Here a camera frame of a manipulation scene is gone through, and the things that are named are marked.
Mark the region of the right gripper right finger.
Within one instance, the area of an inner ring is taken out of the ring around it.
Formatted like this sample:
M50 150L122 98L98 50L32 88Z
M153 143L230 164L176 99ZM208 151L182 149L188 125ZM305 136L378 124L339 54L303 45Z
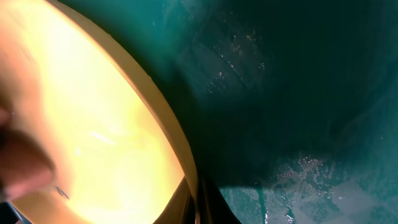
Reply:
M216 185L205 176L198 180L197 210L200 224L241 224Z

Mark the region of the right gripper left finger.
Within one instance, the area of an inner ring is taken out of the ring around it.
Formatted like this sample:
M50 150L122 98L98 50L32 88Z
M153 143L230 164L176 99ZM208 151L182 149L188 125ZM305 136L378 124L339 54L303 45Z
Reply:
M154 224L187 224L191 222L192 196L187 181L183 178Z

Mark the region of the yellow-green plate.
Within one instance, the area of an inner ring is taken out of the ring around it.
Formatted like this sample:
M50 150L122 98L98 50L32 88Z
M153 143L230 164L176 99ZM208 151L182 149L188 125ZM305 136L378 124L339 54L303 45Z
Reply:
M1 2L1 96L12 127L52 161L46 189L12 202L32 223L154 223L190 145L151 77L109 34L57 1Z

